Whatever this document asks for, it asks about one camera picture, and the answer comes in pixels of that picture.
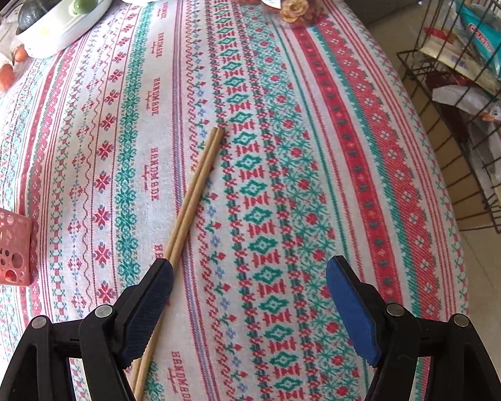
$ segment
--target wooden chopstick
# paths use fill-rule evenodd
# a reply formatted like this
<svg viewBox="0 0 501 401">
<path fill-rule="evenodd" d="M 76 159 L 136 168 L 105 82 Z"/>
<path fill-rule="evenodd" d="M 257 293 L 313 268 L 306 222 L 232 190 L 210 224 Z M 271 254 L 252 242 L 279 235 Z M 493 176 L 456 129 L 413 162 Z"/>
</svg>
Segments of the wooden chopstick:
<svg viewBox="0 0 501 401">
<path fill-rule="evenodd" d="M 199 205 L 204 187 L 206 186 L 206 180 L 208 179 L 211 167 L 217 157 L 223 134 L 224 131 L 220 128 L 214 128 L 210 132 L 208 139 L 206 140 L 206 145 L 204 146 L 204 151 L 199 160 L 199 166 L 197 167 L 193 179 L 191 180 L 187 194 L 182 202 L 182 207 L 178 213 L 175 227 L 169 237 L 169 242 L 167 243 L 167 248 L 164 253 L 167 255 L 166 258 L 175 270 L 180 261 L 180 256 L 185 242 L 187 241 L 187 234 L 189 233 L 191 224 L 193 223 L 196 208 Z M 131 384 L 130 386 L 134 392 L 136 401 L 142 401 L 143 399 L 148 368 L 150 367 L 152 356 L 156 348 L 156 342 L 158 341 L 162 318 L 163 315 L 158 320 L 158 323 L 152 332 L 152 336 L 148 341 L 143 357 L 135 360 L 134 367 L 132 367 L 131 383 L 134 385 L 132 386 Z"/>
</svg>

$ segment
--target pink plastic basket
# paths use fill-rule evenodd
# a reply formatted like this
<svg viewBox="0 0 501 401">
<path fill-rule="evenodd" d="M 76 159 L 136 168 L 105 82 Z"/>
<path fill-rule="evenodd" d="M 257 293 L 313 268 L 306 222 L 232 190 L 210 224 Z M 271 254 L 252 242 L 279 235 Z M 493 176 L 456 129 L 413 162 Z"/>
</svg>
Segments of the pink plastic basket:
<svg viewBox="0 0 501 401">
<path fill-rule="evenodd" d="M 32 220 L 0 208 L 0 283 L 28 286 Z"/>
</svg>

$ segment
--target patterned tablecloth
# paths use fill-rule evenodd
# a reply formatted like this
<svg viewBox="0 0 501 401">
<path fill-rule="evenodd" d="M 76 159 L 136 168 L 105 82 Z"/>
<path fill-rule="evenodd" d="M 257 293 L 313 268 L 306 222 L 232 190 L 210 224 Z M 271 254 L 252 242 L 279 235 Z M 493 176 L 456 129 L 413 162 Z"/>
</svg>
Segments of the patterned tablecloth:
<svg viewBox="0 0 501 401">
<path fill-rule="evenodd" d="M 418 316 L 467 312 L 420 120 L 349 8 L 324 3 L 287 31 L 228 0 L 116 0 L 31 64 L 0 102 L 0 206 L 34 219 L 31 287 L 0 285 L 0 382 L 32 317 L 82 318 L 163 256 L 214 125 L 146 399 L 362 399 L 372 373 L 325 286 L 335 254 Z M 72 377 L 89 399 L 78 361 Z"/>
</svg>

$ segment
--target white dish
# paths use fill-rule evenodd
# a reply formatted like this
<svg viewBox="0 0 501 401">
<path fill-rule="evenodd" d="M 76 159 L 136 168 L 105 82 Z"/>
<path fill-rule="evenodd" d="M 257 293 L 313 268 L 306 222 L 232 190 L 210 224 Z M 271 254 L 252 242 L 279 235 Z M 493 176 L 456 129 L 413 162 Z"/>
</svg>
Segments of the white dish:
<svg viewBox="0 0 501 401">
<path fill-rule="evenodd" d="M 96 24 L 112 0 L 98 0 L 96 8 L 85 15 L 72 12 L 74 2 L 61 0 L 29 29 L 17 35 L 30 57 L 50 57 L 68 47 Z"/>
</svg>

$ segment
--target beige floor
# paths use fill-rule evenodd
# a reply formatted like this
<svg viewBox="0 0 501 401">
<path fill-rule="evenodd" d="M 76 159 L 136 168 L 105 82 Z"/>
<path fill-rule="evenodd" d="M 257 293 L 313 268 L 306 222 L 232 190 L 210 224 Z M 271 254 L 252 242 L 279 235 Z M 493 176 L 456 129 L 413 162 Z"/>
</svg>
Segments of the beige floor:
<svg viewBox="0 0 501 401">
<path fill-rule="evenodd" d="M 400 66 L 396 53 L 413 48 L 425 9 L 425 5 L 412 5 L 369 25 L 396 69 Z M 462 237 L 470 316 L 501 379 L 501 235 L 487 229 Z"/>
</svg>

